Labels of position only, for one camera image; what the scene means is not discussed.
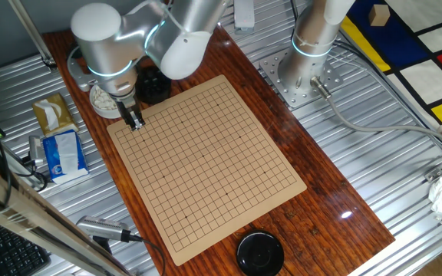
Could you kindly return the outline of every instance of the white bowl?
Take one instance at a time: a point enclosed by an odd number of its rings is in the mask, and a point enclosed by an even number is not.
[[[120,112],[119,110],[116,108],[114,110],[103,110],[101,108],[98,108],[97,106],[95,106],[94,104],[94,95],[95,93],[97,93],[97,85],[94,85],[91,90],[90,90],[90,104],[91,106],[95,109],[95,112],[102,116],[103,118],[107,118],[107,119],[116,119],[120,117]]]

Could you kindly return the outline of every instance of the metal mounting plate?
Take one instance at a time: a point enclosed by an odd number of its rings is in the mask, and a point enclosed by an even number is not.
[[[284,51],[277,52],[273,55],[270,55],[264,59],[262,59],[259,63],[260,69],[262,69],[270,81],[274,84],[275,88],[279,91],[279,93],[284,98],[285,102],[290,107],[299,107],[307,102],[315,99],[316,97],[320,97],[320,94],[317,90],[313,89],[310,84],[306,87],[308,89],[298,89],[295,93],[291,93],[286,87],[281,84],[278,75],[279,63],[282,58],[287,54],[288,49]],[[321,82],[327,87],[329,91],[333,91],[339,88],[342,85],[342,78],[339,74],[337,74],[334,68],[330,65],[328,61],[324,64],[324,74],[321,77]]]

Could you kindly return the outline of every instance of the wooden block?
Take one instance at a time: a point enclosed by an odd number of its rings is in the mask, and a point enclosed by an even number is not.
[[[374,5],[369,13],[369,23],[371,26],[385,26],[390,18],[388,5]]]

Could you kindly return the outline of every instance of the blue box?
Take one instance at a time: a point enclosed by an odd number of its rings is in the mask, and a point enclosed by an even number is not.
[[[73,133],[76,136],[76,154],[78,155],[78,169],[73,173],[63,173],[61,156],[59,155],[58,141],[55,138],[56,136],[67,133]],[[72,179],[76,179],[80,176],[86,176],[88,174],[88,166],[86,164],[86,160],[84,159],[81,142],[74,130],[68,130],[55,136],[45,138],[42,143],[44,146],[45,156],[47,157],[49,173],[51,174],[52,181],[56,182],[57,184],[62,184]]]

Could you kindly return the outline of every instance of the keyboard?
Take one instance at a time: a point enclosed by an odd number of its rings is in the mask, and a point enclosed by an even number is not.
[[[0,275],[27,276],[50,264],[41,247],[0,226]]]

